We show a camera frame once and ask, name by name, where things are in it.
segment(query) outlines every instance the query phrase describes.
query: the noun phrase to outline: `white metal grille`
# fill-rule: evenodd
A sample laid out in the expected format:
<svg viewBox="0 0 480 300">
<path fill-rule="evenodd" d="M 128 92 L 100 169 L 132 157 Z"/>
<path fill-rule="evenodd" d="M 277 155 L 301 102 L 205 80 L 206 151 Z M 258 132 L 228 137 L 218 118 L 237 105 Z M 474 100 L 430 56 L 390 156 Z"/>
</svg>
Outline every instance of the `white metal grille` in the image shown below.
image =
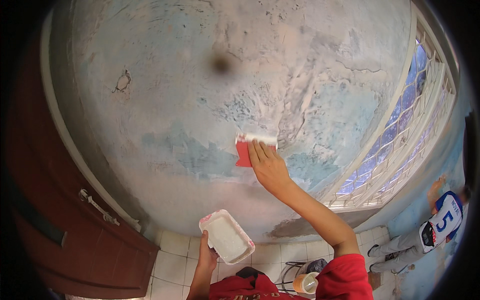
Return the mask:
<svg viewBox="0 0 480 300">
<path fill-rule="evenodd" d="M 407 79 L 390 119 L 361 165 L 326 197 L 324 204 L 330 209 L 384 205 L 413 175 L 412 167 L 418 168 L 431 151 L 426 149 L 432 148 L 434 137 L 443 130 L 455 98 L 431 40 L 425 31 L 417 33 Z"/>
</svg>

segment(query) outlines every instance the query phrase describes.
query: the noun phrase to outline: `hand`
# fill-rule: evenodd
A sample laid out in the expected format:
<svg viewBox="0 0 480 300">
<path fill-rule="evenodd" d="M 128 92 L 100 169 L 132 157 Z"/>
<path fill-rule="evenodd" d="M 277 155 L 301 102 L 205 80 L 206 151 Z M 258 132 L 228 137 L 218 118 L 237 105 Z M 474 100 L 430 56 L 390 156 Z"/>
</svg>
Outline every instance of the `hand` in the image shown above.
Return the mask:
<svg viewBox="0 0 480 300">
<path fill-rule="evenodd" d="M 210 273 L 216 268 L 218 254 L 208 246 L 208 231 L 204 230 L 200 239 L 200 254 L 198 256 L 197 269 L 201 268 Z"/>
<path fill-rule="evenodd" d="M 264 142 L 253 140 L 248 144 L 248 153 L 258 182 L 274 196 L 278 196 L 290 184 L 295 184 L 288 174 L 285 161 Z"/>
</svg>

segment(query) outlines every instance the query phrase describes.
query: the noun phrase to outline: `number 5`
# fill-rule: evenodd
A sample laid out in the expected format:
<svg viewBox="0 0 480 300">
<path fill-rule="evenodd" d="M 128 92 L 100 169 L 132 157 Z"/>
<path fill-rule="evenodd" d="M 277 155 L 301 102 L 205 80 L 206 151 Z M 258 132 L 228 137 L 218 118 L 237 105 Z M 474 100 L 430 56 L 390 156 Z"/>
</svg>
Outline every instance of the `number 5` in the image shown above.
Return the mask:
<svg viewBox="0 0 480 300">
<path fill-rule="evenodd" d="M 442 227 L 438 227 L 438 224 L 437 224 L 438 232 L 442 232 L 445 229 L 445 227 L 447 227 L 447 220 L 446 220 L 447 217 L 450 219 L 450 221 L 453 221 L 452 214 L 450 213 L 450 211 L 448 211 L 444 216 L 444 225 Z"/>
</svg>

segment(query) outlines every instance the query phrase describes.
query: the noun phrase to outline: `door handle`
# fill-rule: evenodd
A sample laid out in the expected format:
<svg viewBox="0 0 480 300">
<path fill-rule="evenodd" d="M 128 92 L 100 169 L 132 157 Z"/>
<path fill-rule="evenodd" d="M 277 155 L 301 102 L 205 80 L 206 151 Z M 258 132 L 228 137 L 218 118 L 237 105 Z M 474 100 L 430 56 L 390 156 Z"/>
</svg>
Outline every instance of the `door handle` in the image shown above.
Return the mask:
<svg viewBox="0 0 480 300">
<path fill-rule="evenodd" d="M 96 209 L 98 209 L 99 212 L 103 214 L 103 219 L 109 223 L 115 224 L 117 226 L 120 226 L 120 223 L 117 221 L 117 218 L 112 217 L 108 212 L 106 212 L 103 208 L 98 206 L 98 204 L 93 201 L 92 196 L 88 195 L 88 192 L 86 189 L 81 189 L 78 192 L 78 195 L 80 196 L 80 200 L 85 201 L 87 200 L 88 203 L 91 203 Z"/>
</svg>

